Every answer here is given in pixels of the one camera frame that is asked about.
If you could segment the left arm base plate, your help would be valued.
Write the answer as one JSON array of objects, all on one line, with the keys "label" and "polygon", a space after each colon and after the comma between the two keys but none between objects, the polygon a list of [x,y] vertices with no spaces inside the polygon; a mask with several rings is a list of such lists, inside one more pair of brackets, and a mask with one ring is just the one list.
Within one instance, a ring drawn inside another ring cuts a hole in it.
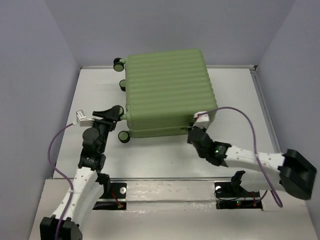
[{"label": "left arm base plate", "polygon": [[127,183],[111,182],[108,193],[103,195],[95,203],[93,210],[96,211],[124,211],[127,209]]}]

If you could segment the green hardshell suitcase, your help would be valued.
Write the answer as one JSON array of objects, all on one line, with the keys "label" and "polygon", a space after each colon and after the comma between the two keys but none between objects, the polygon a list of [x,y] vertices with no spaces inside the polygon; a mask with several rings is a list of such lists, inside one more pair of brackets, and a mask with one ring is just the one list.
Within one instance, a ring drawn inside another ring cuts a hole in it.
[{"label": "green hardshell suitcase", "polygon": [[119,82],[125,92],[128,129],[118,134],[122,143],[132,138],[185,135],[198,112],[215,119],[218,107],[202,51],[199,48],[131,54],[113,60],[125,72]]}]

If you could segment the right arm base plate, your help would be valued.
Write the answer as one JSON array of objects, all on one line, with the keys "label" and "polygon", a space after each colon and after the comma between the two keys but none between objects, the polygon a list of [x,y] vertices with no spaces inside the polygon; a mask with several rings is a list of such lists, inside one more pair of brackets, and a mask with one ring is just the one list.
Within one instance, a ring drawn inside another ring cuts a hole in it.
[{"label": "right arm base plate", "polygon": [[242,187],[232,187],[231,182],[215,182],[214,197],[218,210],[263,209],[258,191],[249,192]]}]

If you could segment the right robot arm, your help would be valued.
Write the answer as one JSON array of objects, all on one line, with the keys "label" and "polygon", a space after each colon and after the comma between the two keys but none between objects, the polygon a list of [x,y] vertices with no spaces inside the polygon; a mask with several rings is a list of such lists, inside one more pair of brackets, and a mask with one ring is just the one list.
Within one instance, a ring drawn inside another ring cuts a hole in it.
[{"label": "right robot arm", "polygon": [[312,198],[317,169],[294,149],[285,153],[254,153],[229,143],[213,141],[202,128],[193,127],[187,142],[198,156],[217,167],[237,168],[230,190],[246,192],[282,191],[300,200]]}]

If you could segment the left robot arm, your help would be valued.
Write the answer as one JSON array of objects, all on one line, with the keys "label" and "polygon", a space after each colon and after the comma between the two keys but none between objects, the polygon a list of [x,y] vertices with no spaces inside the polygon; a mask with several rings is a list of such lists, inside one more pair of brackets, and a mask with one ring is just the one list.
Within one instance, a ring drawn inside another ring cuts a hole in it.
[{"label": "left robot arm", "polygon": [[49,159],[55,172],[69,184],[63,200],[50,217],[44,217],[39,225],[42,240],[81,240],[83,228],[97,200],[110,194],[111,180],[102,173],[104,154],[109,133],[114,131],[124,115],[124,109],[115,105],[104,111],[93,111],[92,117],[78,110],[75,120],[66,128],[85,127],[82,134],[82,150],[74,178],[67,177]]}]

